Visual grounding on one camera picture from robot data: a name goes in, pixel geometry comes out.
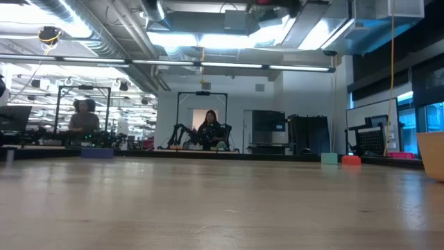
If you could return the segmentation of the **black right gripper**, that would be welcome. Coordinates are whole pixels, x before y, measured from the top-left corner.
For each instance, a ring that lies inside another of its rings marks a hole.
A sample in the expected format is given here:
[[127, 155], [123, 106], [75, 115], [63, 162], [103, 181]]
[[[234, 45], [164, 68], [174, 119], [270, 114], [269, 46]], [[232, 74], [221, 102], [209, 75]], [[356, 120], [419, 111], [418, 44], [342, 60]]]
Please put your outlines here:
[[250, 12], [253, 7], [273, 7], [287, 12], [290, 17], [296, 17], [302, 4], [301, 0], [248, 0], [246, 11]]

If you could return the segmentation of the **purple rectangular block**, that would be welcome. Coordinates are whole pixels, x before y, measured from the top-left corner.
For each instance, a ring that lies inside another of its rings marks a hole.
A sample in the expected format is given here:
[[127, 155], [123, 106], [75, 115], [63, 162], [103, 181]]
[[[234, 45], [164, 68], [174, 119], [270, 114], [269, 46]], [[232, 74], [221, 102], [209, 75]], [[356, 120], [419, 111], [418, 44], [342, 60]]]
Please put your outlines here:
[[113, 159], [113, 149], [100, 149], [100, 148], [82, 148], [80, 150], [81, 158], [91, 159]]

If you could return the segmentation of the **long LED light bar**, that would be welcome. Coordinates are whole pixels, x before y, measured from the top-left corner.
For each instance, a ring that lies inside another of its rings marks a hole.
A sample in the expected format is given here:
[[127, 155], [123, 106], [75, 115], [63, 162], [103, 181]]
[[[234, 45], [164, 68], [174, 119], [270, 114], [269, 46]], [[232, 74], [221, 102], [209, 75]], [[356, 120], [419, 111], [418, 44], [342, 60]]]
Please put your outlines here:
[[87, 58], [87, 57], [68, 57], [68, 56], [39, 56], [26, 54], [0, 53], [0, 61], [17, 62], [41, 62], [44, 64], [93, 64], [109, 65], [110, 67], [126, 67], [130, 65], [155, 65], [155, 66], [174, 66], [174, 67], [224, 67], [236, 69], [260, 69], [273, 71], [292, 71], [292, 72], [316, 72], [316, 73], [334, 73], [335, 67], [316, 67], [306, 65], [267, 65], [250, 64], [239, 62], [210, 62], [210, 61], [177, 61], [177, 60], [135, 60], [120, 58]]

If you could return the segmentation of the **black cabinet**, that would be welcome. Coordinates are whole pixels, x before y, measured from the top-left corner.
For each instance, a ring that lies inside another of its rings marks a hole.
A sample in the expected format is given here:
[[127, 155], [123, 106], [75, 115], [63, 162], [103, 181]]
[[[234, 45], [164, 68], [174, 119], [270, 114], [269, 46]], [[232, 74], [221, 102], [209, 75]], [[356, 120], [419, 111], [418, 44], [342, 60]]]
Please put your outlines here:
[[326, 116], [287, 117], [289, 148], [293, 155], [301, 155], [303, 148], [310, 148], [314, 155], [330, 152], [330, 133]]

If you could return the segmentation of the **whiteboard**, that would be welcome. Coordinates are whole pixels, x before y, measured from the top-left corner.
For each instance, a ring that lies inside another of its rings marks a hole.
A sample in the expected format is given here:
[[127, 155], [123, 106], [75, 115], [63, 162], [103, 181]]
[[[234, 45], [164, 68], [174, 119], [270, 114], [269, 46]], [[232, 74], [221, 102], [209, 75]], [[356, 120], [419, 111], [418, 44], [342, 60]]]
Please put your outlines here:
[[386, 152], [400, 151], [400, 132], [398, 128], [397, 99], [386, 99], [375, 103], [346, 110], [346, 129], [364, 124], [365, 117], [388, 115], [388, 125], [385, 127]]

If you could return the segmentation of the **black pegboard cart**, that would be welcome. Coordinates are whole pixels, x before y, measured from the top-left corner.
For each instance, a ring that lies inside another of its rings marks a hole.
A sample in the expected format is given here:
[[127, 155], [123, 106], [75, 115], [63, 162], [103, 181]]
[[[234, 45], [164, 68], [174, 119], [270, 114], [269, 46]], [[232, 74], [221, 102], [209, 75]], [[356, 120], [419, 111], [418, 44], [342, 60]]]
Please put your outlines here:
[[354, 156], [383, 156], [388, 115], [365, 117], [364, 124], [345, 130], [348, 152]]

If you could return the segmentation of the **pink flat bin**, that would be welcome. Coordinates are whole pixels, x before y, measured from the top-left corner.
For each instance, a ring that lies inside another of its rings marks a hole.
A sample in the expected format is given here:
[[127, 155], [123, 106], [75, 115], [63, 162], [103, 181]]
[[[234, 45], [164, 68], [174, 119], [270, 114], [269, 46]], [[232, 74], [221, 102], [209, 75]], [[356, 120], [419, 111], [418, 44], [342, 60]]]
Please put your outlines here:
[[404, 159], [404, 160], [415, 160], [416, 156], [409, 152], [388, 152], [387, 156], [389, 158]]

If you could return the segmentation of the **yellow plastic bin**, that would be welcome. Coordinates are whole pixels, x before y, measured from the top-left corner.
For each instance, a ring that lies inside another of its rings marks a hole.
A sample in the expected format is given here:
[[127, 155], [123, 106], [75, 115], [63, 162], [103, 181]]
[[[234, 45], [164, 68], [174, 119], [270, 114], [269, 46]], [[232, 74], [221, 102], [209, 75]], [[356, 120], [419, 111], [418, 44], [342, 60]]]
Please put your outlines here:
[[444, 183], [444, 132], [418, 133], [417, 139], [425, 173]]

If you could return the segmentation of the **person at side station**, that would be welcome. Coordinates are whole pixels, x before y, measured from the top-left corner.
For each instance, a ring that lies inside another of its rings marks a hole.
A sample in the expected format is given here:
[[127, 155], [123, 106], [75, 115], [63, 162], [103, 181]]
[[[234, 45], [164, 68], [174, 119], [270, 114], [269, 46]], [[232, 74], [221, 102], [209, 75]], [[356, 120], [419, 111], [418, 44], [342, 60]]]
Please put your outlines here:
[[93, 99], [75, 100], [75, 113], [69, 121], [69, 130], [92, 133], [100, 129], [99, 117], [95, 114], [96, 102]]

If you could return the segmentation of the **dark computer monitor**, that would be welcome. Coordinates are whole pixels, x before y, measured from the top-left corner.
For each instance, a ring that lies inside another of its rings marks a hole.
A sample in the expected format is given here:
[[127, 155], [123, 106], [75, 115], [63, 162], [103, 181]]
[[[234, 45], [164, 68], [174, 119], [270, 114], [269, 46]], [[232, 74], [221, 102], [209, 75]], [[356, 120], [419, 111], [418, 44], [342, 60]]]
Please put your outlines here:
[[25, 131], [31, 109], [31, 106], [0, 107], [0, 131]]

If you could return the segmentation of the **rectangular silver ventilation duct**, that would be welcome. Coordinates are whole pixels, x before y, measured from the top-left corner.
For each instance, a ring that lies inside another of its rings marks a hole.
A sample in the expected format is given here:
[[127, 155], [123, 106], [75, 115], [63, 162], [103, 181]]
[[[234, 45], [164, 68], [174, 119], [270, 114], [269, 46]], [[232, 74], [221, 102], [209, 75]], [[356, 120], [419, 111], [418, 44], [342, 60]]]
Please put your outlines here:
[[429, 0], [301, 0], [296, 17], [273, 7], [173, 1], [146, 20], [153, 44], [211, 49], [369, 53], [425, 17]]

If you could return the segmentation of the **black gantry frame by wall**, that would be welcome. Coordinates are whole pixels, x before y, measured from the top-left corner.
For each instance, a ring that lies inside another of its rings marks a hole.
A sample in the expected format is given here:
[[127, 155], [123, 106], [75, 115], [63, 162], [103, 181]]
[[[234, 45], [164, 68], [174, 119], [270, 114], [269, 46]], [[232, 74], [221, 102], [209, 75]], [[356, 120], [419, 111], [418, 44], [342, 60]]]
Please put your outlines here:
[[[209, 96], [211, 96], [211, 95], [218, 95], [218, 93], [211, 93], [211, 92], [207, 92], [207, 91], [179, 92], [179, 93], [177, 94], [176, 124], [180, 124], [180, 123], [179, 123], [179, 107], [180, 107], [180, 97], [181, 97], [183, 94], [194, 94], [194, 95], [197, 96], [197, 97], [198, 97], [198, 96], [201, 96], [201, 97], [209, 97]], [[228, 138], [229, 138], [229, 136], [230, 136], [230, 131], [231, 131], [231, 128], [232, 128], [232, 127], [231, 127], [230, 125], [227, 125], [227, 124], [221, 124], [221, 128], [223, 129], [223, 132], [224, 132], [224, 134], [225, 134], [224, 141], [218, 143], [216, 147], [212, 147], [212, 148], [210, 149], [210, 151], [211, 151], [212, 149], [215, 150], [215, 151], [228, 151], [228, 150], [230, 149], [229, 142], [228, 142]], [[192, 144], [192, 145], [193, 145], [193, 146], [202, 146], [202, 145], [200, 145], [199, 143], [196, 144], [196, 145], [194, 145], [194, 144]]]

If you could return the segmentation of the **round silver ventilation duct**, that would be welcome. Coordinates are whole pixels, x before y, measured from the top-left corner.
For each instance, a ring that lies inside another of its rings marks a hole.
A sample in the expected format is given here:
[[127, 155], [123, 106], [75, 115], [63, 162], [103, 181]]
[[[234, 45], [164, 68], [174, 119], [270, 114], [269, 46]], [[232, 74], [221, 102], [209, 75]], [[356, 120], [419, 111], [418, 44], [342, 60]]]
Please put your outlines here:
[[[57, 17], [63, 24], [81, 24], [92, 34], [85, 46], [99, 58], [129, 59], [130, 55], [115, 40], [99, 19], [89, 10], [82, 0], [26, 0], [45, 13]], [[142, 91], [157, 94], [159, 90], [171, 88], [158, 76], [152, 75], [140, 66], [118, 68]]]

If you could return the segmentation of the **black gantry frame in hall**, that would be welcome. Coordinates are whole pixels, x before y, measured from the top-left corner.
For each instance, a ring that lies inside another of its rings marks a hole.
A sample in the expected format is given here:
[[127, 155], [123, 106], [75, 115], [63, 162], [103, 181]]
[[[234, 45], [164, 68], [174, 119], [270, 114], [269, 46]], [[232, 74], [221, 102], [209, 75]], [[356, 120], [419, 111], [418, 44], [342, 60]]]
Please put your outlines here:
[[58, 132], [58, 122], [59, 122], [59, 112], [60, 112], [60, 101], [61, 98], [63, 98], [69, 91], [72, 89], [79, 89], [79, 90], [107, 90], [108, 94], [105, 96], [107, 98], [107, 106], [106, 106], [106, 114], [105, 114], [105, 131], [108, 130], [108, 120], [109, 120], [109, 114], [110, 114], [110, 100], [111, 100], [111, 93], [112, 88], [111, 87], [100, 87], [100, 86], [94, 86], [94, 85], [77, 85], [77, 86], [69, 86], [69, 85], [59, 85], [58, 86], [58, 95], [57, 95], [57, 102], [55, 107], [55, 124], [53, 133]]

